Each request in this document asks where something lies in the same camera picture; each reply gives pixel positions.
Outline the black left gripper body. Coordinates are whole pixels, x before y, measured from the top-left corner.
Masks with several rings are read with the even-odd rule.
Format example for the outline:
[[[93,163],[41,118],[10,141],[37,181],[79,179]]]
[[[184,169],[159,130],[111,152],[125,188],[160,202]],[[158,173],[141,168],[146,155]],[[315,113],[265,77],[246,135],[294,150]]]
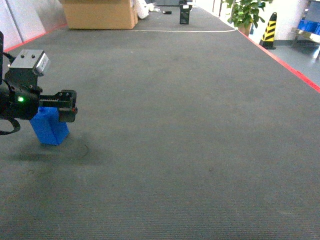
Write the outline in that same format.
[[[31,69],[10,68],[0,85],[0,117],[31,120],[38,113],[41,92]]]

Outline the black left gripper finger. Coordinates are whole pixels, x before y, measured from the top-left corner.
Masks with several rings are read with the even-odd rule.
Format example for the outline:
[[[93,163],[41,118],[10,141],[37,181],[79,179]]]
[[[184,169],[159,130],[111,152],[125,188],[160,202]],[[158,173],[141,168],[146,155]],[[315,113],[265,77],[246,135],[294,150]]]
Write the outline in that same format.
[[[55,95],[41,95],[39,106],[57,108],[60,122],[73,123],[78,113],[76,102],[77,92],[75,90],[63,89]]]

